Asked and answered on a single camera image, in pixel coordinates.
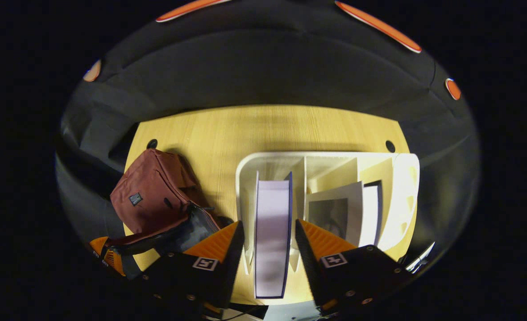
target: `red bag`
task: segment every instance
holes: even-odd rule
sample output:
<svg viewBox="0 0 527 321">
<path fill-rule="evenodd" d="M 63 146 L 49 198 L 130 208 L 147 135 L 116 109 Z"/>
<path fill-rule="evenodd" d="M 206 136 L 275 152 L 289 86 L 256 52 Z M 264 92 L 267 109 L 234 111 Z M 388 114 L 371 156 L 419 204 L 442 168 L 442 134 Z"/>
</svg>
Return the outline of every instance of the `red bag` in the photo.
<svg viewBox="0 0 527 321">
<path fill-rule="evenodd" d="M 177 154 L 145 150 L 111 193 L 118 217 L 134 233 L 109 245 L 130 244 L 168 231 L 188 219 L 190 206 L 204 211 L 216 228 L 194 172 Z"/>
</svg>

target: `cable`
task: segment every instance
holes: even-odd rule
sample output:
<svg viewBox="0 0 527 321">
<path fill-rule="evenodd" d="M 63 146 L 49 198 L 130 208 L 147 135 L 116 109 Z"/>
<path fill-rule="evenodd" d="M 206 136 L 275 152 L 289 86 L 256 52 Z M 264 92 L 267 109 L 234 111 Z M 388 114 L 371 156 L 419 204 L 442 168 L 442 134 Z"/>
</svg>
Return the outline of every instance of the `cable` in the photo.
<svg viewBox="0 0 527 321">
<path fill-rule="evenodd" d="M 235 319 L 236 317 L 241 317 L 242 315 L 250 313 L 250 312 L 253 312 L 253 311 L 255 311 L 255 309 L 259 309 L 261 307 L 263 307 L 263 305 L 256 305 L 255 307 L 247 310 L 246 312 L 242 312 L 242 313 L 236 315 L 235 317 L 229 317 L 227 319 L 223 319 L 223 320 L 220 320 L 220 321 L 228 321 L 228 320 L 231 320 L 231 319 Z"/>
</svg>

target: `black fabric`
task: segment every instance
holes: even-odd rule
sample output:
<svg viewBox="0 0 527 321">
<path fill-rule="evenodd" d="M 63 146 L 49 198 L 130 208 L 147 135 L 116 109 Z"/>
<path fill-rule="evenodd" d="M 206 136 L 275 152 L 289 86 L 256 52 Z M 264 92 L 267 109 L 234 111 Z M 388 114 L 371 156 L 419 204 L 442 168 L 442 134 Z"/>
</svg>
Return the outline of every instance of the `black fabric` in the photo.
<svg viewBox="0 0 527 321">
<path fill-rule="evenodd" d="M 433 241 L 439 244 L 432 254 L 441 255 L 469 217 L 480 159 L 464 96 L 449 96 L 447 72 L 425 49 L 409 51 L 330 1 L 211 6 L 168 24 L 150 22 L 102 59 L 97 80 L 74 91 L 61 135 L 72 154 L 103 175 L 123 173 L 126 157 L 116 151 L 127 150 L 144 120 L 244 104 L 342 108 L 397 120 L 420 159 L 410 255 Z M 122 233 L 118 224 L 104 229 L 103 222 L 114 221 L 108 200 L 65 183 L 67 169 L 59 165 L 57 173 L 75 229 Z"/>
</svg>

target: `book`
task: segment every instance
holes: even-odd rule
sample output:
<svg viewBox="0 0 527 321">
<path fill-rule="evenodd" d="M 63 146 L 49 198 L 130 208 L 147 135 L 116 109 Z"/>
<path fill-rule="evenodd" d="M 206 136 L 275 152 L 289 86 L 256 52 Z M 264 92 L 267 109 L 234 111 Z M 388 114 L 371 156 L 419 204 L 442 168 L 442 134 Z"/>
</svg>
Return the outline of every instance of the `book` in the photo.
<svg viewBox="0 0 527 321">
<path fill-rule="evenodd" d="M 357 247 L 376 245 L 382 220 L 381 184 L 358 181 L 306 197 L 304 217 Z"/>
<path fill-rule="evenodd" d="M 255 213 L 255 297 L 280 299 L 285 293 L 293 203 L 292 173 L 284 181 L 260 181 Z"/>
</svg>

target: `wooden table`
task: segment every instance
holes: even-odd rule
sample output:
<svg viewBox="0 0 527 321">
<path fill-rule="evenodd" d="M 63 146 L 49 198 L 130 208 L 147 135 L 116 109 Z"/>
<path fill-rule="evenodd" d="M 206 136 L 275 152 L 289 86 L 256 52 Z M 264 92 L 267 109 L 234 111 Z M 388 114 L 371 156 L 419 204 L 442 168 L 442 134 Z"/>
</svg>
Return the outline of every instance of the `wooden table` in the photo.
<svg viewBox="0 0 527 321">
<path fill-rule="evenodd" d="M 332 151 L 410 152 L 398 122 L 336 108 L 257 105 L 191 111 L 142 122 L 133 138 L 126 169 L 146 149 L 150 140 L 157 149 L 185 156 L 216 213 L 237 220 L 235 172 L 238 163 L 253 152 Z M 404 240 L 386 251 L 397 260 L 406 253 L 416 222 L 416 211 Z M 132 232 L 125 226 L 126 235 Z M 134 256 L 145 270 L 157 258 L 155 250 Z M 253 276 L 240 266 L 231 301 L 249 305 L 284 305 L 312 300 L 304 269 L 287 277 L 283 299 L 259 300 L 253 296 Z"/>
</svg>

